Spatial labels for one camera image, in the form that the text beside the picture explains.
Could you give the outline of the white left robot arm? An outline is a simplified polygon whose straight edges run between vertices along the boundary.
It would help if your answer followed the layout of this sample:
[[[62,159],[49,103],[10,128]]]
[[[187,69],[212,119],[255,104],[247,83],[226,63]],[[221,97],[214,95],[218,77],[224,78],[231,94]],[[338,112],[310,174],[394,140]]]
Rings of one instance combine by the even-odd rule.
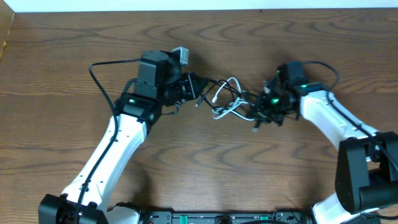
[[[39,223],[139,223],[130,205],[108,208],[127,162],[162,116],[163,106],[179,107],[199,98],[209,80],[193,72],[162,76],[140,74],[126,83],[112,106],[102,140],[88,162],[59,196],[47,194],[39,205]]]

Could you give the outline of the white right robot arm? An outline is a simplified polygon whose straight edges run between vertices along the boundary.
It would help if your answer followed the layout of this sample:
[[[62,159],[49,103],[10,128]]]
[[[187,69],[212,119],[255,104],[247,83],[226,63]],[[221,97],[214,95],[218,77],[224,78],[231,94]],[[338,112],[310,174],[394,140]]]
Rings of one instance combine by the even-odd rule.
[[[252,110],[259,123],[282,125],[290,114],[304,118],[338,151],[335,193],[316,203],[302,223],[381,219],[376,210],[397,203],[397,134],[364,124],[322,83],[276,77],[265,83]]]

